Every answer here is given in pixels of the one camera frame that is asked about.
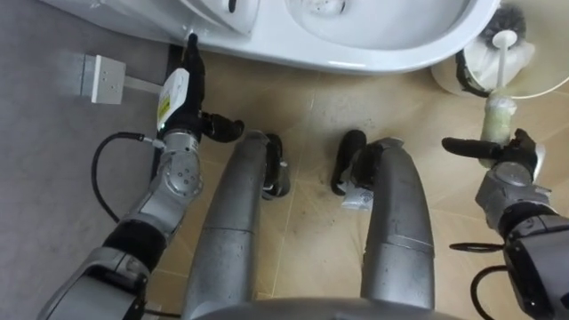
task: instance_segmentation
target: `toilet brush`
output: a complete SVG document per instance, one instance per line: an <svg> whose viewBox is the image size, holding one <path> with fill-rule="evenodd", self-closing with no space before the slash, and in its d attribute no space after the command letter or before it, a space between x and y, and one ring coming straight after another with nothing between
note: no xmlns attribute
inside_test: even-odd
<svg viewBox="0 0 569 320"><path fill-rule="evenodd" d="M480 35L486 45L500 50L498 80L496 89L486 99L485 118L480 140L491 141L505 146L510 139L510 124L516 112L516 102L505 93L504 69L508 50L515 47L525 37L525 17L522 10L513 4L503 4ZM485 167L493 161L481 159Z"/></svg>

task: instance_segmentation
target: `beige tiled floor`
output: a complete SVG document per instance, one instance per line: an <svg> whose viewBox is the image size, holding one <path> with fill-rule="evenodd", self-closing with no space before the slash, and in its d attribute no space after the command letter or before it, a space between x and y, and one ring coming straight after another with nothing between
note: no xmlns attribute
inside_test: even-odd
<svg viewBox="0 0 569 320"><path fill-rule="evenodd" d="M405 140L426 190L437 246L437 309L466 319L477 314L469 283L478 270L500 264L500 254L453 252L453 242L499 242L485 225L474 195L484 170L477 161L440 147L445 136L476 138L484 102L440 90L427 70L393 76L337 76L216 54L206 54L204 109L240 118L249 128L284 140L292 169L290 195L261 207L259 299L358 295L368 212L341 209L328 188L333 158L346 130L364 130L369 140L395 135ZM515 125L548 148L540 181L554 189L553 204L569 211L569 90L519 103ZM204 140L205 190L189 208L173 245L150 283L149 298L165 310L180 310L188 269L209 202L233 145ZM520 319L505 274L480 287L496 318Z"/></svg>

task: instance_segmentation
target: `wall outlet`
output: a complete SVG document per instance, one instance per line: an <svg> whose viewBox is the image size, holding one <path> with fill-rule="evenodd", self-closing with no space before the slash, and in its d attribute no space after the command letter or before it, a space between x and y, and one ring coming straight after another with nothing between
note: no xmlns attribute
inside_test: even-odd
<svg viewBox="0 0 569 320"><path fill-rule="evenodd" d="M98 55L93 74L91 102L121 104L126 64Z"/></svg>

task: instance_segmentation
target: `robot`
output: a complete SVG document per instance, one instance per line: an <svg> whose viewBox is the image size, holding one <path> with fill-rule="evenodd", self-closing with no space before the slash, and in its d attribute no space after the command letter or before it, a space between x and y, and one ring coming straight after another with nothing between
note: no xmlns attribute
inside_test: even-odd
<svg viewBox="0 0 569 320"><path fill-rule="evenodd" d="M331 187L341 195L350 180L374 193L359 299L253 301L259 204L284 196L290 187L280 139L248 132L236 144L207 213L188 278L181 315L145 308L148 278L180 226L186 208L202 189L198 146L202 135L237 140L244 124L201 110L204 63L190 35L181 67L166 81L158 108L158 135L109 137L93 158L96 196L117 226L76 273L53 294L38 320L140 320L145 313L184 320L226 319L453 319L434 310L434 245L421 179L403 142L367 143L348 132L339 148ZM160 149L148 191L122 218L104 203L96 184L96 160L115 138L151 143ZM569 220L549 206L549 190L533 184L535 143L523 130L505 147L479 140L446 138L458 156L491 159L476 201L488 227L504 244L456 244L470 252L502 251L520 308L535 319L569 317Z"/></svg>

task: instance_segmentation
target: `plastic bag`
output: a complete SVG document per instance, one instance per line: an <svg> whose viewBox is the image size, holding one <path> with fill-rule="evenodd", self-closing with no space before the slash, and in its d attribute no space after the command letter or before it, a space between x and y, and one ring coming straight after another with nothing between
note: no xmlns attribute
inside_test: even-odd
<svg viewBox="0 0 569 320"><path fill-rule="evenodd" d="M535 46L522 41L506 53L506 67L504 68L505 84L511 82L519 71L530 63L535 54ZM500 51L488 48L477 39L464 48L464 58L470 74L477 83L486 90L493 90L498 83L498 68L500 65Z"/></svg>

